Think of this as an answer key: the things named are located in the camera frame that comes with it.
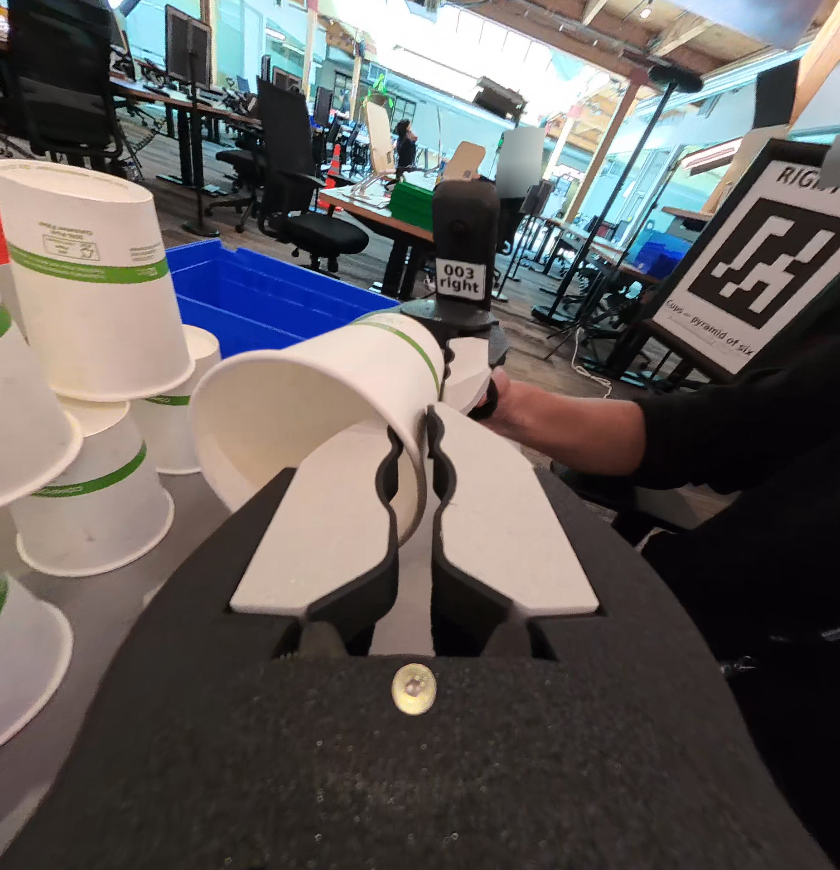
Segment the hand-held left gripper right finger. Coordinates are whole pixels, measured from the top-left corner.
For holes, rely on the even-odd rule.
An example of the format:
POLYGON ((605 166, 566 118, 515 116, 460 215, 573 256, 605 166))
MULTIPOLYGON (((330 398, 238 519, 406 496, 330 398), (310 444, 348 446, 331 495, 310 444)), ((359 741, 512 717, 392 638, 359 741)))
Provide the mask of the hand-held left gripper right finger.
POLYGON ((594 616, 599 598, 537 469, 447 405, 430 406, 431 616, 436 650, 477 655, 500 625, 594 616))

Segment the person's right hand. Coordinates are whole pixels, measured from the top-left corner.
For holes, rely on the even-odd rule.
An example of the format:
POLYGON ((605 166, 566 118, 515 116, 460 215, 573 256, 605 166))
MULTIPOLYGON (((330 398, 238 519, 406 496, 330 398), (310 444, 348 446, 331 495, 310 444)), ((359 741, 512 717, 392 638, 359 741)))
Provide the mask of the person's right hand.
POLYGON ((554 456, 568 446, 570 400, 516 381, 499 367, 491 375, 479 411, 495 405, 482 425, 508 440, 554 456))

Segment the green banded white paper cup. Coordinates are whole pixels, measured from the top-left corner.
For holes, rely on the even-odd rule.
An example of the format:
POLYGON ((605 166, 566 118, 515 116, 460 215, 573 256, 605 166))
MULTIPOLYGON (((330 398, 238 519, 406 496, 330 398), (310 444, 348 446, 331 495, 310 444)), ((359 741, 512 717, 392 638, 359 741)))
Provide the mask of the green banded white paper cup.
POLYGON ((73 646, 63 612, 0 570, 0 747, 50 701, 73 646))
POLYGON ((0 509, 61 476, 83 439, 0 297, 0 509))
POLYGON ((58 478, 10 506, 23 562, 43 574, 80 579, 142 558, 175 516, 129 402, 60 397, 83 442, 58 478))
POLYGON ((55 393, 122 402, 190 378, 147 189, 92 169, 1 159, 0 218, 27 341, 55 393))
POLYGON ((201 472, 190 426, 189 403, 200 380, 222 359, 215 335, 190 324, 185 324, 183 331, 188 353, 195 363, 191 376, 164 394, 130 402, 130 413, 157 472, 170 476, 201 472))
POLYGON ((393 502, 403 545, 425 513, 425 415, 444 374, 439 341, 397 309, 283 350, 234 355, 209 370, 191 395, 203 477, 234 513, 341 430, 383 422, 403 446, 393 502))

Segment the green plastic bin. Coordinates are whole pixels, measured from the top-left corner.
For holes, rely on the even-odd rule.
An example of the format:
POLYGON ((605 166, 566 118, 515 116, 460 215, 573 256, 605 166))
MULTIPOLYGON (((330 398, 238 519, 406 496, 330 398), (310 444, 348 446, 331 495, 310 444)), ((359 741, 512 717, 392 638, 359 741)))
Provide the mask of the green plastic bin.
POLYGON ((433 189, 403 179, 393 185, 388 208, 393 219, 432 232, 433 196, 433 189))

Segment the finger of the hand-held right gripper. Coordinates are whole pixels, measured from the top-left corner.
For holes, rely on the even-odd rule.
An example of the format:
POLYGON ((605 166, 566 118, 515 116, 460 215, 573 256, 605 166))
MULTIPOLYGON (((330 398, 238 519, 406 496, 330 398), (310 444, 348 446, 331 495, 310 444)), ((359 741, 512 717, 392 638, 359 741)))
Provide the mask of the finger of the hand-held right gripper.
POLYGON ((487 338, 453 338, 445 347, 442 403, 462 415, 473 411, 486 395, 492 368, 487 338))

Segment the black office chair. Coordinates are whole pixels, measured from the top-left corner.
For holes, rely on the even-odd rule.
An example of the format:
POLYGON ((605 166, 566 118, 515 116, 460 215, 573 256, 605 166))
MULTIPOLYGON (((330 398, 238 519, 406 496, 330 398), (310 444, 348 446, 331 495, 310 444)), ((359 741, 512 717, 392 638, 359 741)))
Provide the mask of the black office chair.
POLYGON ((341 256, 362 253, 369 244, 365 231, 328 212, 316 212, 317 192, 324 188, 312 148, 307 104, 301 92, 286 91, 257 80, 257 107, 262 125, 262 202, 259 231, 306 253, 307 268, 325 266, 334 276, 341 256))
POLYGON ((105 2, 9 2, 11 103, 34 155, 123 177, 105 2))

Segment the framed tag sign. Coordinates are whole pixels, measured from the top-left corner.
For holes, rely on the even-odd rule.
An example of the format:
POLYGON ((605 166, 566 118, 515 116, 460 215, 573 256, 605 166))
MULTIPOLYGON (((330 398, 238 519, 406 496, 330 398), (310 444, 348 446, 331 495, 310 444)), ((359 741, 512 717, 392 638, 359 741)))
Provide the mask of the framed tag sign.
POLYGON ((640 326, 712 383, 789 356, 840 306, 840 147, 773 139, 640 326))

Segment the person's right forearm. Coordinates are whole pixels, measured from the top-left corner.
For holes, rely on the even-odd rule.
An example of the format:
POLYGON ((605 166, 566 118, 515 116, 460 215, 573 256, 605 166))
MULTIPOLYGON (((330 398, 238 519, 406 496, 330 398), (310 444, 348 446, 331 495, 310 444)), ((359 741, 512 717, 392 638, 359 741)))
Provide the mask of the person's right forearm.
POLYGON ((627 477, 643 462, 647 426, 635 402, 568 397, 561 427, 565 437, 556 459, 578 473, 627 477))

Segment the black pole floor lamp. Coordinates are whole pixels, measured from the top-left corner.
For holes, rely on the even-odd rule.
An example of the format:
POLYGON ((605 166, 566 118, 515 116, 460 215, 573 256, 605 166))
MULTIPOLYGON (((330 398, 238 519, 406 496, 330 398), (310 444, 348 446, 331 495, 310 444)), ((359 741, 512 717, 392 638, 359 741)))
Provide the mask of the black pole floor lamp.
POLYGON ((630 155, 628 162, 623 168, 623 172, 621 173, 620 178, 617 180, 615 186, 610 191, 610 196, 604 204, 603 209, 599 212, 595 222, 591 224, 586 239, 584 240, 578 252, 575 254, 571 266, 569 267, 565 276, 562 278, 552 303, 547 306, 535 305, 532 308, 531 318, 544 326, 558 326, 565 323, 565 317, 558 316, 556 313, 557 309, 559 305, 563 302, 571 282, 575 277, 577 277, 580 267, 585 265, 591 249, 591 245, 593 244, 599 233, 600 225, 605 221, 608 213, 610 212, 610 209, 616 201, 620 190, 623 188, 629 174, 632 172, 632 168, 635 162, 643 151, 643 148, 645 147, 649 136, 651 135, 658 120, 664 113, 667 103, 671 99, 671 96, 676 91, 694 94, 700 92, 704 87, 703 80, 700 78, 700 76, 692 71, 688 71, 687 69, 676 66, 656 64, 650 69, 648 75, 650 81, 653 84, 663 86, 664 91, 662 93, 662 96, 657 103, 657 106, 650 121, 645 126, 641 137, 638 139, 637 144, 632 150, 632 154, 630 155))

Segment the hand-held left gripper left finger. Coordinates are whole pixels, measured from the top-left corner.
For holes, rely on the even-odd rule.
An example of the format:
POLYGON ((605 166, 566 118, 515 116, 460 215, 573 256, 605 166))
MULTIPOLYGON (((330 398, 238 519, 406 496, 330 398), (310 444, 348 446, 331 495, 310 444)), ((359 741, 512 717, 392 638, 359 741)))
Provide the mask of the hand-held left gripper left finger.
POLYGON ((402 443, 390 428, 347 428, 290 479, 230 600, 239 614, 325 623, 348 653, 367 655, 396 602, 402 443))

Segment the wooden table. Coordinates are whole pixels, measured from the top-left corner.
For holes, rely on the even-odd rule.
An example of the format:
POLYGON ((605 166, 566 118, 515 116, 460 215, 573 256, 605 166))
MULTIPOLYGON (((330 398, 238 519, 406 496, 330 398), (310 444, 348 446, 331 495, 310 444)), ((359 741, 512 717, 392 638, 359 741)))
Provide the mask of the wooden table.
POLYGON ((367 230, 391 241, 391 252, 386 261, 379 292, 384 296, 406 302, 414 294, 415 279, 425 256, 434 252, 434 238, 430 230, 407 223, 391 213, 388 203, 377 204, 359 193, 359 184, 322 189, 318 203, 327 202, 330 212, 337 208, 356 219, 367 230))

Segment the blue plastic bin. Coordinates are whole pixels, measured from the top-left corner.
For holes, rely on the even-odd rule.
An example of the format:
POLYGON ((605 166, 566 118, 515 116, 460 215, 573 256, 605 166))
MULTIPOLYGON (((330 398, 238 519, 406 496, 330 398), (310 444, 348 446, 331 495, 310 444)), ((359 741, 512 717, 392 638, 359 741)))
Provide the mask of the blue plastic bin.
POLYGON ((217 239, 166 250, 182 321, 213 334, 223 358, 282 350, 337 330, 395 299, 217 239))

